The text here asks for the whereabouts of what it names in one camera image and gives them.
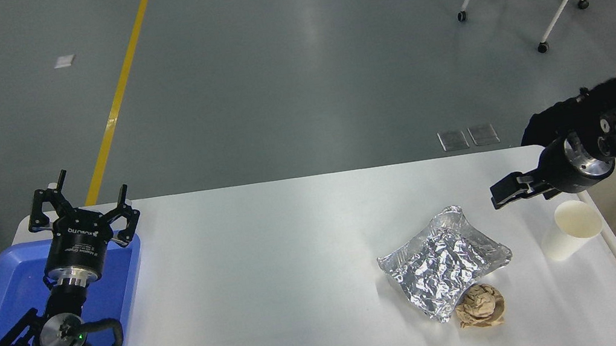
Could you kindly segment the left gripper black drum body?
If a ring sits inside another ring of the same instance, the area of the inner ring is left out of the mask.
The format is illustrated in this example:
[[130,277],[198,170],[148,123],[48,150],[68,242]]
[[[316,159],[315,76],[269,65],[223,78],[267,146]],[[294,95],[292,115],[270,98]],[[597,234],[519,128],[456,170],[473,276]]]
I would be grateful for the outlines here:
[[39,230],[48,229],[53,235],[45,266],[47,280],[58,280],[70,270],[85,271],[88,275],[102,273],[114,221],[107,214],[91,210],[62,215],[47,226],[39,219]]

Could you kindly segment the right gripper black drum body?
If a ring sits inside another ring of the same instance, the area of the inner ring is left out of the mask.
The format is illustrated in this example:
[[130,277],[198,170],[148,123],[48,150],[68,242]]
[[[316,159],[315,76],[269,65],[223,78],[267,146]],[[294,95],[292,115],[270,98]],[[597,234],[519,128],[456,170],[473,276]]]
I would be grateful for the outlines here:
[[594,186],[597,178],[580,167],[581,162],[592,164],[581,146],[577,135],[555,139],[540,155],[539,170],[544,182],[550,187],[543,193],[544,199],[562,193],[579,193]]

